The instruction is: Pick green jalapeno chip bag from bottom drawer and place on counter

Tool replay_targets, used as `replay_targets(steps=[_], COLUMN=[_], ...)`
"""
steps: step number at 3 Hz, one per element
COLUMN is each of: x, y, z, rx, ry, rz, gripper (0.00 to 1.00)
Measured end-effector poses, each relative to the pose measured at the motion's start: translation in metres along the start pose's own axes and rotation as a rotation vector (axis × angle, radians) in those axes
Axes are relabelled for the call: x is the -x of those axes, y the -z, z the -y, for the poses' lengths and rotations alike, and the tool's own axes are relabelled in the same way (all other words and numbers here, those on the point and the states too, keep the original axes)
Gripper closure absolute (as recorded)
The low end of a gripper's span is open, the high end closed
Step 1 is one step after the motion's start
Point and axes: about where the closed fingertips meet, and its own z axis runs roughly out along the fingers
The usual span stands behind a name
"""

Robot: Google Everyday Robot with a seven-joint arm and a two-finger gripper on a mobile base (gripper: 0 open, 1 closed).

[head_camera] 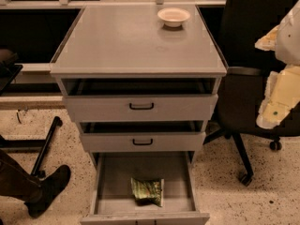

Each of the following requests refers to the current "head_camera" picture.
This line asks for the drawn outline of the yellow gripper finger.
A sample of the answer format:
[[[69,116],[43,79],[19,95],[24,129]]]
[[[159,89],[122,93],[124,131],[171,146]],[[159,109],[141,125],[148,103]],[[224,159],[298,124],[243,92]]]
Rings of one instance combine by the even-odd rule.
[[[278,26],[271,29],[265,36],[259,38],[255,43],[255,48],[262,51],[274,51],[278,36]]]
[[[300,67],[288,65],[279,73],[272,71],[256,124],[264,129],[278,126],[299,102]]]

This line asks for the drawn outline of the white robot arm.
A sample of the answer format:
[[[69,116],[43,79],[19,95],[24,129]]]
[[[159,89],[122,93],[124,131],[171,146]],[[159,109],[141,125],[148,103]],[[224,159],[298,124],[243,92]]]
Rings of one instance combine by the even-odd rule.
[[[255,47],[274,51],[276,59],[286,65],[279,73],[270,73],[256,119],[260,128],[272,129],[300,102],[300,0]]]

